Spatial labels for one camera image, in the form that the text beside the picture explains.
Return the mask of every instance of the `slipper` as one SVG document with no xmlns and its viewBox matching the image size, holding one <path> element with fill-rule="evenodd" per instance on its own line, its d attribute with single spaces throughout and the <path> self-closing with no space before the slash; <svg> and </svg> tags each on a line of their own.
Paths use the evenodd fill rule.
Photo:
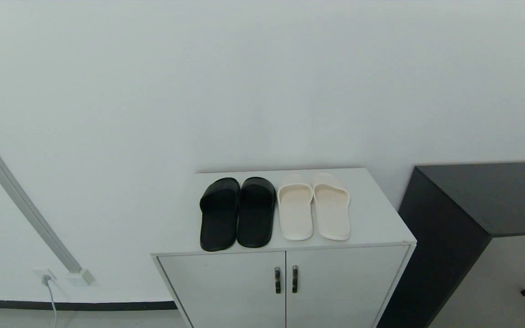
<svg viewBox="0 0 525 328">
<path fill-rule="evenodd" d="M 200 199 L 202 229 L 200 246 L 205 251 L 221 251 L 236 240 L 240 185 L 232 177 L 212 183 Z"/>
<path fill-rule="evenodd" d="M 334 241 L 350 238 L 350 194 L 331 174 L 313 177 L 313 197 L 319 234 Z"/>
<path fill-rule="evenodd" d="M 263 247 L 273 234 L 275 186 L 262 177 L 249 177 L 242 184 L 239 197 L 236 241 L 244 247 Z"/>
<path fill-rule="evenodd" d="M 283 236 L 290 241 L 304 241 L 313 235 L 313 189 L 299 174 L 286 176 L 281 185 L 277 200 Z"/>
</svg>

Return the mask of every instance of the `gray cabinet door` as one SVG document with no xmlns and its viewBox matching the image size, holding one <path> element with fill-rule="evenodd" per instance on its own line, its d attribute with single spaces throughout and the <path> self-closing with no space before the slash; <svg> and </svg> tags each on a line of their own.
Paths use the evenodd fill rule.
<svg viewBox="0 0 525 328">
<path fill-rule="evenodd" d="M 159 261 L 194 328 L 285 327 L 285 252 L 162 256 Z"/>
<path fill-rule="evenodd" d="M 523 289 L 525 236 L 494 238 L 431 327 L 525 328 Z"/>
<path fill-rule="evenodd" d="M 287 328 L 375 326 L 407 250 L 408 246 L 385 246 L 288 251 Z"/>
</svg>

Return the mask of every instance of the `white wall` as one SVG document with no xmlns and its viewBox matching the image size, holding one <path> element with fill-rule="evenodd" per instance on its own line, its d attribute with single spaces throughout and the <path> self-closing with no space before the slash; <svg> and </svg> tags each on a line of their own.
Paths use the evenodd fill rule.
<svg viewBox="0 0 525 328">
<path fill-rule="evenodd" d="M 398 206 L 414 164 L 525 160 L 525 2 L 0 1 L 0 154 L 97 280 L 60 300 L 169 300 L 193 172 L 365 166 Z M 32 266 L 0 189 L 1 299 Z"/>
</svg>

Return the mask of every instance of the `dark gray cabinet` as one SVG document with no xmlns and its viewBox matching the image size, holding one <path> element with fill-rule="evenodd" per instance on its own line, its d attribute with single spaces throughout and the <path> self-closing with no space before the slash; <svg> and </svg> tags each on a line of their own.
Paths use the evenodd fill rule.
<svg viewBox="0 0 525 328">
<path fill-rule="evenodd" d="M 417 166 L 419 242 L 380 328 L 525 328 L 525 163 Z"/>
</svg>

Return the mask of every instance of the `floor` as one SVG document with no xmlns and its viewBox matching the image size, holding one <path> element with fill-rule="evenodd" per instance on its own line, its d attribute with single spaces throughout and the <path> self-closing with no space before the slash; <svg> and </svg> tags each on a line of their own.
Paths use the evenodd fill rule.
<svg viewBox="0 0 525 328">
<path fill-rule="evenodd" d="M 0 328 L 52 328 L 54 312 L 0 309 Z M 58 312 L 57 328 L 185 328 L 177 310 Z"/>
</svg>

